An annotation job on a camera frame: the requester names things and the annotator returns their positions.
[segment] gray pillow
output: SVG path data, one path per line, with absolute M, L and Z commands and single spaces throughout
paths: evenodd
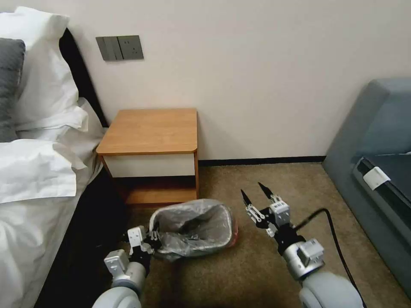
M 12 111 L 25 52 L 22 40 L 0 38 L 0 142 L 17 139 Z

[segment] black headboard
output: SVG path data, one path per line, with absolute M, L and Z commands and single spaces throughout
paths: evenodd
M 103 127 L 108 127 L 107 120 L 104 116 L 103 110 L 101 109 L 93 83 L 91 82 L 89 72 L 87 71 L 86 65 L 84 64 L 84 60 L 80 54 L 73 35 L 68 29 L 66 29 L 61 37 L 59 46 L 64 60 L 66 60 L 68 66 L 70 67 L 74 82 L 76 83 L 78 89 L 79 97 L 84 97 L 88 100 L 100 119 Z

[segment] wooden nightstand top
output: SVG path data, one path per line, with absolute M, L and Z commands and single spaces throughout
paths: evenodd
M 97 147 L 99 155 L 194 153 L 195 109 L 120 110 Z

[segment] black baseboard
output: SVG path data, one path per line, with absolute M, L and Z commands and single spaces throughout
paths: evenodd
M 232 160 L 199 160 L 200 167 L 232 166 L 232 165 L 263 165 L 273 163 L 322 163 L 325 156 L 244 158 Z

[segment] white pillow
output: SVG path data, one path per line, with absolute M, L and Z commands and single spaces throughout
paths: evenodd
M 22 6 L 14 13 L 0 14 L 0 37 L 22 39 L 26 44 L 20 97 L 15 105 L 17 130 L 22 125 L 44 128 L 44 119 L 77 105 L 78 90 L 59 49 L 68 20 L 67 16 Z
M 50 197 L 74 197 L 73 169 L 83 162 L 57 142 L 18 139 L 0 143 L 0 203 Z
M 79 131 L 88 130 L 89 115 L 79 106 L 71 106 L 66 110 L 31 123 L 21 124 L 15 127 L 16 131 L 54 129 L 62 126 L 70 126 Z

